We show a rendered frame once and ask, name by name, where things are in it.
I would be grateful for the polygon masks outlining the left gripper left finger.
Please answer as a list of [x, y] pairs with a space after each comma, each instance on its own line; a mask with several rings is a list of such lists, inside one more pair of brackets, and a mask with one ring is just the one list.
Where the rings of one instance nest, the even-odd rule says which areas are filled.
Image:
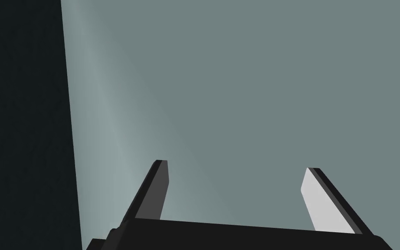
[[159, 220], [168, 185], [168, 162], [166, 160], [156, 160], [152, 163], [122, 222], [124, 223], [134, 218]]

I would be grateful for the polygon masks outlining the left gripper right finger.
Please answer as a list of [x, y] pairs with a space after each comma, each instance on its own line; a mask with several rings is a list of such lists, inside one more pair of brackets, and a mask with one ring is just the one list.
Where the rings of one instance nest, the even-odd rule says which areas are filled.
[[321, 169], [306, 169], [300, 191], [316, 231], [373, 235]]

